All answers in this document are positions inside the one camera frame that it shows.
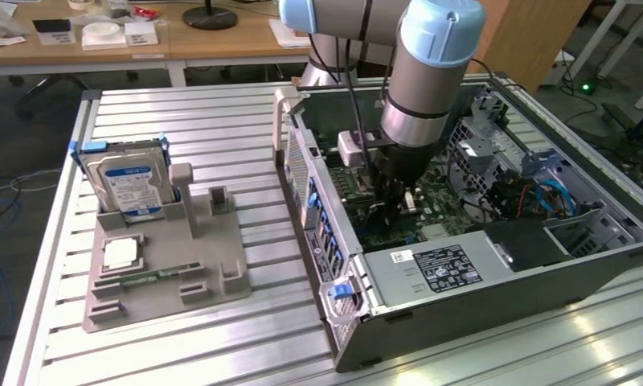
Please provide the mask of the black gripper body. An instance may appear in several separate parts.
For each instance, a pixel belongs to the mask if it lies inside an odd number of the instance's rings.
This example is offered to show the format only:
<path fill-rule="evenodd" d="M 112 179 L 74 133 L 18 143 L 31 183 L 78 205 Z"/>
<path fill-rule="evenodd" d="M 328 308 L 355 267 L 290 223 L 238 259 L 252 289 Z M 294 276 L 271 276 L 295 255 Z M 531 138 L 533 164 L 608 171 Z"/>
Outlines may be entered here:
<path fill-rule="evenodd" d="M 375 187 L 412 187 L 425 173 L 425 168 L 435 154 L 433 145 L 408 147 L 401 145 L 383 146 L 376 149 L 373 160 Z"/>

